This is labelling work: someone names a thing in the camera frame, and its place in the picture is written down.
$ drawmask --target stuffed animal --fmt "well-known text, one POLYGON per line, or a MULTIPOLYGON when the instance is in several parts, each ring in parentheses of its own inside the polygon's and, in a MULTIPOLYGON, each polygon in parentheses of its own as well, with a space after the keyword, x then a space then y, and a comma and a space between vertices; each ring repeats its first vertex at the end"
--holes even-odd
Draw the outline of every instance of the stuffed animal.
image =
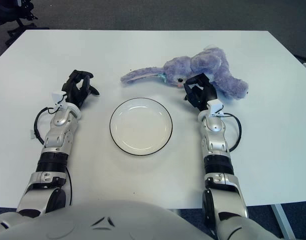
POLYGON ((193 57, 180 56, 167 61, 163 67, 147 67, 129 72, 121 77, 123 83, 133 83, 145 77, 159 76, 165 83, 183 87, 184 82, 204 73, 213 86, 228 98, 242 99, 249 85, 233 77, 224 51, 218 47, 207 47, 193 57))

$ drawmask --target plate rim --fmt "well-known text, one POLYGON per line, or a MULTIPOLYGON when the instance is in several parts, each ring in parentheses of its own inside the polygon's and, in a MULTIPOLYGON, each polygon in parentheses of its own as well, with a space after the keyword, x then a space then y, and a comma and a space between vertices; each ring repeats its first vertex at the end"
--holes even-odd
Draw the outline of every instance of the plate rim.
POLYGON ((173 133, 173 120, 172 120, 172 117, 171 117, 171 114, 169 113, 169 111, 166 109, 165 106, 163 106, 161 103, 159 103, 158 101, 154 100, 154 99, 151 99, 151 98, 148 98, 148 97, 134 97, 134 98, 131 98, 129 100, 126 100, 124 102, 122 102, 120 105, 118 105, 115 110, 113 111, 113 113, 111 114, 111 117, 109 119, 109 134, 111 135, 111 138, 113 140, 113 142, 115 143, 115 145, 121 149, 123 152, 127 153, 127 154, 130 154, 130 155, 133 155, 133 156, 149 156, 149 155, 152 155, 152 154, 155 154, 156 152, 160 151, 162 148, 165 147, 166 144, 168 144, 169 140, 171 139, 171 136, 172 136, 172 133, 173 133), (128 151, 125 151, 124 149, 122 149, 118 144, 117 142, 114 140, 114 137, 112 136, 112 131, 111 131, 111 121, 112 121, 112 117, 114 115, 114 113, 116 112, 116 110, 123 104, 125 104, 126 102, 128 101, 131 101, 131 100, 134 100, 134 99, 148 99, 148 100, 151 100, 151 101, 154 101, 156 103, 158 103, 159 105, 161 105, 167 112, 168 116, 169 116, 169 119, 171 120, 171 132, 169 134, 169 137, 167 139, 167 141, 165 142, 165 144, 163 146, 161 146, 158 150, 154 151, 154 152, 151 152, 151 153, 148 153, 148 154, 134 154, 134 153, 130 153, 128 151))

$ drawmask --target white plate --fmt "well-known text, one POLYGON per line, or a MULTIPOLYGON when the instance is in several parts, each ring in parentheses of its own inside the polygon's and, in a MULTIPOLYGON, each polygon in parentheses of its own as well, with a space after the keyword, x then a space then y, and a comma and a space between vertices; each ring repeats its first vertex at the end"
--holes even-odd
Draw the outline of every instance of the white plate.
POLYGON ((123 102, 112 114, 109 130, 116 145, 138 156, 163 148, 172 134, 172 119, 166 108, 149 98, 123 102))

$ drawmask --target black wire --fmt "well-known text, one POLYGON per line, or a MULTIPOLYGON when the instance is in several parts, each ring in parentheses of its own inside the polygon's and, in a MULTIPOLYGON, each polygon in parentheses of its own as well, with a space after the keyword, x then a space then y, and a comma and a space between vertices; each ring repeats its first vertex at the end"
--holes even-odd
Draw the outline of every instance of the black wire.
POLYGON ((47 112, 49 113, 49 114, 55 114, 59 109, 60 109, 60 107, 58 107, 57 109, 56 109, 56 111, 54 111, 54 112, 50 112, 50 109, 54 109, 53 107, 49 107, 48 109, 47 109, 47 112))
POLYGON ((49 110, 49 107, 45 107, 41 111, 39 111, 34 121, 34 134, 41 144, 44 144, 44 140, 41 138, 40 132, 38 130, 38 120, 39 120, 40 115, 44 113, 46 110, 49 110))
POLYGON ((71 175, 70 172, 68 170, 67 167, 65 167, 67 175, 68 175, 68 179, 69 179, 69 188, 70 188, 70 192, 71 192, 71 196, 69 197, 69 205, 72 205, 72 195, 73 195, 73 191, 72 191, 72 180, 71 180, 71 175))
POLYGON ((233 117, 233 118, 235 118, 235 120, 237 122, 237 125, 238 125, 238 138, 236 140, 236 143, 229 149, 230 152, 233 152, 233 150, 237 148, 237 146, 239 145, 239 143, 241 141, 241 137, 242 137, 242 125, 241 125, 240 120, 236 116, 234 116, 233 114, 227 113, 227 112, 225 112, 224 114, 225 115, 229 115, 229 116, 218 116, 218 117, 219 118, 233 117))

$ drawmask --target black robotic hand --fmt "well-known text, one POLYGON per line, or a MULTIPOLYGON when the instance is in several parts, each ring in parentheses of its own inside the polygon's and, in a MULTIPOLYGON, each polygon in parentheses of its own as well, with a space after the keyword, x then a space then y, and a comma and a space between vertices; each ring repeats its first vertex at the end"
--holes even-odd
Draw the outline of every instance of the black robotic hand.
POLYGON ((186 91, 184 100, 188 100, 193 107, 198 108, 200 111, 208 109, 208 101, 218 98, 216 89, 204 73, 186 80, 184 83, 184 89, 186 91))
POLYGON ((66 92, 67 103, 75 104, 79 109, 88 95, 100 95, 98 90, 90 85, 93 74, 87 71, 74 70, 66 83, 63 84, 62 91, 66 92), (83 80, 82 86, 78 89, 77 84, 83 80))

